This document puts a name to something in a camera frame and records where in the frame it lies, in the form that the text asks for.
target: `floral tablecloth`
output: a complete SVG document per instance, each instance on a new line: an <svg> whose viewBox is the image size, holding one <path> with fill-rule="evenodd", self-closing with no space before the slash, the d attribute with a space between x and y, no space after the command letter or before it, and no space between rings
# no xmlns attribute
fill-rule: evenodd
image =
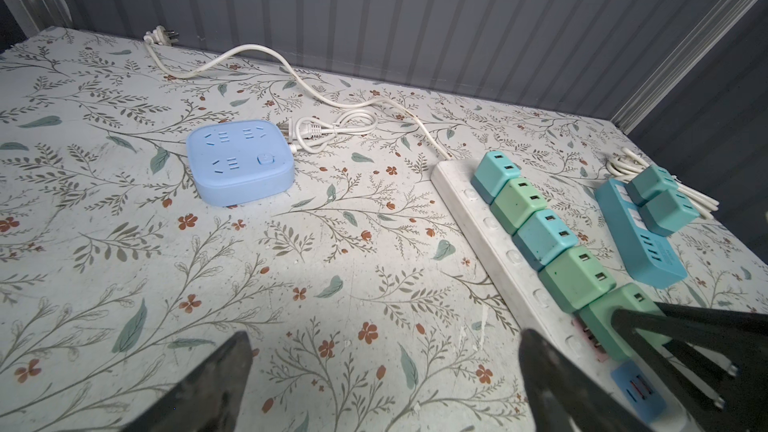
<svg viewBox="0 0 768 432"><path fill-rule="evenodd" d="M180 70L213 56L160 52ZM609 122L300 74L334 100L400 101L458 158L506 151L629 280L594 200L606 157L636 149ZM174 80L139 42L61 28L2 54L0 87L0 428L118 429L236 330L254 348L239 430L533 428L518 326L397 110L299 155L287 192L216 208L192 129L339 111L271 62ZM658 300L768 312L768 268L719 223L671 241L690 276Z"/></svg>

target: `power strip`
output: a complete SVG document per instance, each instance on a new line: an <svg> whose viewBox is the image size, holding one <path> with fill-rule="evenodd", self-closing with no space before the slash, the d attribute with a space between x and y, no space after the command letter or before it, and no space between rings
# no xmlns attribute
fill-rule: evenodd
<svg viewBox="0 0 768 432"><path fill-rule="evenodd" d="M514 319L520 327L541 333L614 399L638 415L624 390L611 377L611 372L621 364L608 358L599 345L590 340L575 316L562 312L512 242L512 236L504 231L488 204L475 191L470 181L479 163L477 159L439 162L432 172L432 183ZM650 426L659 432L680 432L688 424L685 409L652 369L642 361L638 365L667 403L666 411Z"/></svg>

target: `electrical socket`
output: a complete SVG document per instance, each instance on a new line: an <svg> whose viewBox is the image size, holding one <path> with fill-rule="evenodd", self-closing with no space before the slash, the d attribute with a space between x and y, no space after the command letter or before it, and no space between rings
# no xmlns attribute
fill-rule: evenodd
<svg viewBox="0 0 768 432"><path fill-rule="evenodd" d="M656 420L667 408L667 402L659 391L632 360L624 362L612 371L610 377L638 417L646 424Z"/></svg>
<svg viewBox="0 0 768 432"><path fill-rule="evenodd" d="M212 206L243 204L293 185L293 154L282 132L266 120L193 130L187 157L197 192Z"/></svg>
<svg viewBox="0 0 768 432"><path fill-rule="evenodd" d="M594 192L594 197L627 273L634 280L667 288L688 276L669 241L645 225L639 207L632 202L622 182L610 178Z"/></svg>

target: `teal usb charger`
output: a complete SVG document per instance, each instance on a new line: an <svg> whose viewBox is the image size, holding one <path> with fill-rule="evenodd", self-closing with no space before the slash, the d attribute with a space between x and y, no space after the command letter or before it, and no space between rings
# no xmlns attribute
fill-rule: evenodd
<svg viewBox="0 0 768 432"><path fill-rule="evenodd" d="M486 153L470 183L486 204L493 202L510 178L520 177L520 169L499 150Z"/></svg>
<svg viewBox="0 0 768 432"><path fill-rule="evenodd" d="M549 208L534 212L512 236L512 241L536 272L578 245L573 231Z"/></svg>
<svg viewBox="0 0 768 432"><path fill-rule="evenodd" d="M677 190L665 190L640 207L648 230L669 237L690 224L699 212L690 199Z"/></svg>
<svg viewBox="0 0 768 432"><path fill-rule="evenodd" d="M665 190L677 190L677 182L666 168L650 166L627 184L627 193L638 207Z"/></svg>

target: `cable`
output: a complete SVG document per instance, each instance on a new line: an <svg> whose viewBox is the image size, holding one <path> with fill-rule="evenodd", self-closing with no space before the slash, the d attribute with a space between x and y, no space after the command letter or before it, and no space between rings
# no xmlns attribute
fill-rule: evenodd
<svg viewBox="0 0 768 432"><path fill-rule="evenodd" d="M295 129L294 132L296 133L296 141L299 143L302 149L309 153L317 154L318 152L322 152L323 149L326 148L328 143L335 139L338 134L345 133L345 134L352 134L352 135L365 135L367 133L372 132L376 129L376 126L379 123L378 118L376 117L376 114L374 112L371 112L369 110L363 110L361 107L371 106L376 103L385 103L392 107L395 107L396 109L408 114L418 125L418 128L422 130L424 133L424 136L427 138L430 144L432 144L435 149L440 153L443 158L446 160L453 159L453 156L450 152L448 152L445 148L443 148L440 144L437 143L435 139L432 138L432 134L429 133L429 130L427 130L424 123L418 119L418 117L411 113L407 108L400 105L398 102L395 102L394 100L387 99L386 97L377 97L374 99L366 100L364 102L360 103L354 103L354 104L345 104L340 102L334 102L330 99L325 98L321 94L319 94L317 91L315 91L312 87L310 87L309 84L304 82L301 77L299 77L299 74L297 74L293 67L288 63L285 58L275 52L274 50L260 46L257 44L245 44L242 46L237 46L231 50L228 50L227 52L219 55L215 59L213 59L211 62L208 62L202 66L197 67L197 69L192 70L191 72L173 72L171 70L168 70L168 68L160 62L160 58L158 57L158 54L155 53L154 49L152 48L153 44L165 44L170 45L171 43L175 42L174 38L170 37L170 35L173 35L172 32L167 32L165 28L162 26L157 27L155 30L152 30L151 32L147 32L144 35L144 45L147 47L147 52L149 53L150 57L154 60L154 62L158 65L158 68L168 74L169 76L176 77L177 79L190 79L192 77L195 77L196 75L200 74L201 72L205 72L209 68L218 65L219 63L224 62L225 60L229 59L235 54L245 52L246 50L256 50L259 52L264 52L266 54L271 55L272 57L278 59L280 62L283 63L285 68L290 72L290 74L293 76L293 79L296 81L296 83L300 84L307 92L309 92L312 96L314 96L316 99L318 99L321 102L324 102L328 104L331 107L336 107L337 109L354 109L349 111L348 113L344 114L340 117L338 123L334 124L328 124L326 122L323 122L322 120L315 119L313 117L302 117L299 120L296 120ZM345 124L347 124L350 120L357 119L361 120L363 124L361 126L348 126L344 127ZM315 123L322 129L321 133L327 137L322 137L315 140L306 141L304 140L305 137L302 137L301 134L299 134L300 126L302 126L305 123Z"/></svg>
<svg viewBox="0 0 768 432"><path fill-rule="evenodd" d="M607 168L610 174L617 180L629 182L650 166L648 162L626 147L622 147L621 152L624 154L623 156L619 156L619 158L611 158L605 163L605 168ZM712 197L694 190L691 187L685 186L676 176L672 177L677 181L678 192L688 196L694 207L696 207L696 210L699 211L699 214L708 220L713 219L714 216L712 216L711 213L717 210L720 203Z"/></svg>

